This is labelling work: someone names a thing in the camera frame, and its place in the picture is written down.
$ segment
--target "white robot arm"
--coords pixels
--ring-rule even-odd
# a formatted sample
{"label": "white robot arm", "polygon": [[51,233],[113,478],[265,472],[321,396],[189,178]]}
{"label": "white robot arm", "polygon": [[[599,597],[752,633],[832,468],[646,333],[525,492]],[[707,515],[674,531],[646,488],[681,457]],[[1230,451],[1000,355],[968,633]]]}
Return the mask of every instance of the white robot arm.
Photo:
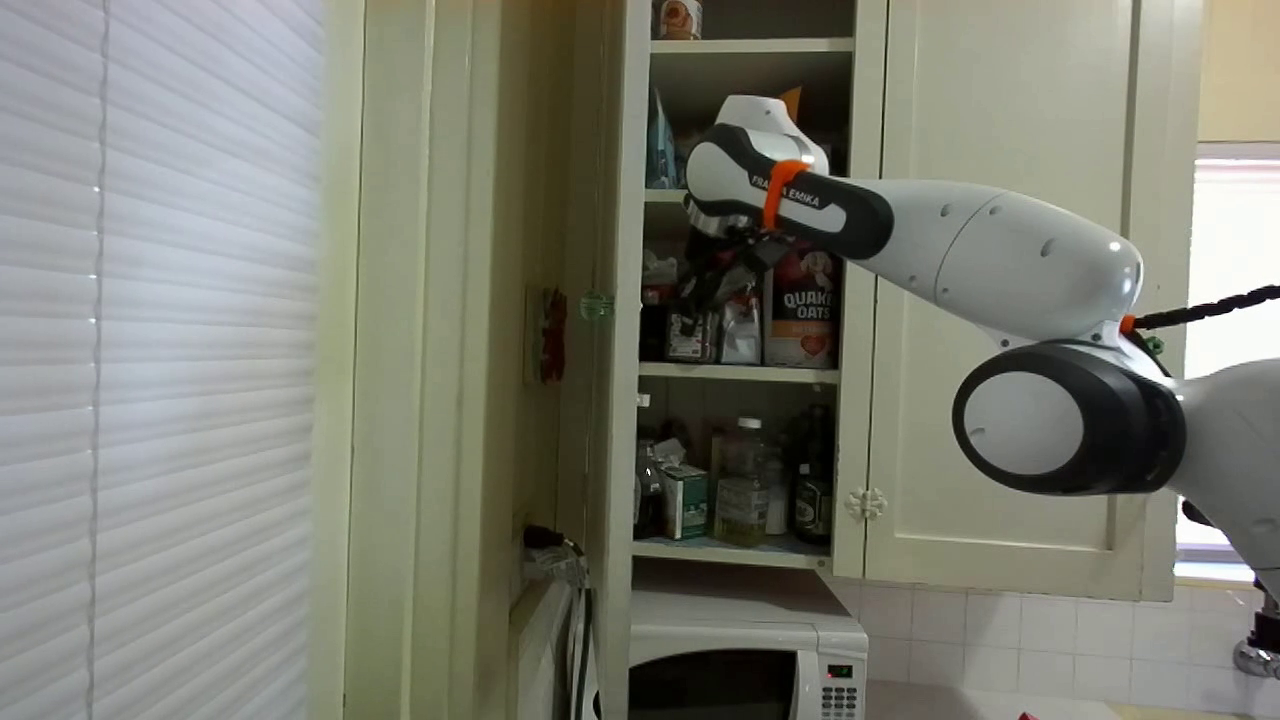
{"label": "white robot arm", "polygon": [[843,257],[1003,339],[954,403],[966,457],[1045,492],[1182,488],[1280,597],[1280,366],[1177,385],[1125,339],[1139,254],[1031,196],[836,179],[782,100],[734,95],[690,157],[699,233],[752,229]]}

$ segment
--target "countertop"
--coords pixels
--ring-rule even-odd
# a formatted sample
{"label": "countertop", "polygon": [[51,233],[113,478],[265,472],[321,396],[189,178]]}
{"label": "countertop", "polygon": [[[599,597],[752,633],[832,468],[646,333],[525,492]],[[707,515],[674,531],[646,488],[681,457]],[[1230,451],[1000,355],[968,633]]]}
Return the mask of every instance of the countertop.
{"label": "countertop", "polygon": [[869,720],[1246,720],[1205,711],[1161,711],[1133,705],[1062,700],[1062,697],[1000,697],[929,683],[872,683]]}

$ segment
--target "cabinet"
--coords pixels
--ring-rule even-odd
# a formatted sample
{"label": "cabinet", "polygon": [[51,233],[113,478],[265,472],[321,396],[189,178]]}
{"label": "cabinet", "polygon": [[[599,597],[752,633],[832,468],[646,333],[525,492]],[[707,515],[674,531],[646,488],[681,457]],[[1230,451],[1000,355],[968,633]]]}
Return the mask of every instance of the cabinet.
{"label": "cabinet", "polygon": [[[650,0],[634,0],[623,17],[605,687],[623,687],[634,556],[790,563],[892,586],[1164,597],[1172,502],[1035,502],[980,480],[954,443],[947,408],[966,371],[996,354],[991,339],[858,270],[843,278],[839,369],[827,376],[639,366],[646,222],[674,204],[674,193],[646,189],[646,134],[651,84],[681,127],[713,111],[713,95],[739,84],[736,74],[763,84],[749,93],[778,93],[778,68],[808,74],[813,87],[827,87],[816,105],[832,127],[836,174],[973,179],[1055,202],[1133,237],[1150,257],[1146,304],[1168,309],[1185,301],[1189,271],[1202,6],[706,0],[706,40],[681,43],[650,35]],[[827,396],[839,417],[832,553],[634,543],[646,385],[665,385],[697,408],[749,392],[778,403],[797,392]]]}

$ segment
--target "kitchen cabinet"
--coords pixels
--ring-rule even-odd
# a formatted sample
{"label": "kitchen cabinet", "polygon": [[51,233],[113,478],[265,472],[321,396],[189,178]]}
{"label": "kitchen cabinet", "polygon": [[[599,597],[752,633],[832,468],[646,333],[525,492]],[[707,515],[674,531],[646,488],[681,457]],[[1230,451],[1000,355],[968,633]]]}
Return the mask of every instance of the kitchen cabinet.
{"label": "kitchen cabinet", "polygon": [[[646,237],[681,189],[646,189],[660,87],[674,127],[713,122],[726,93],[804,87],[801,127],[839,178],[973,179],[1045,196],[1133,237],[1150,304],[1185,301],[1195,0],[706,0],[706,40],[651,40],[651,6],[621,6],[611,243],[596,538],[599,671],[623,711],[630,563],[782,563],[858,582],[1164,597],[1172,498],[1040,502],[980,480],[954,441],[954,392],[996,339],[843,271],[839,369],[639,366]],[[836,408],[832,553],[637,543],[637,396],[726,414]]]}

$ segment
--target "white tile wall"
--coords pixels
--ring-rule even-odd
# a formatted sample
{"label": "white tile wall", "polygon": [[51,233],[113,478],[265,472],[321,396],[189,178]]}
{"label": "white tile wall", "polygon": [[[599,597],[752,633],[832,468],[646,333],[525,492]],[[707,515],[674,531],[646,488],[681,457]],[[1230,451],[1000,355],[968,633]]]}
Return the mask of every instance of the white tile wall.
{"label": "white tile wall", "polygon": [[1280,720],[1280,682],[1233,671],[1259,591],[1182,586],[1172,606],[836,586],[872,633],[872,682]]}

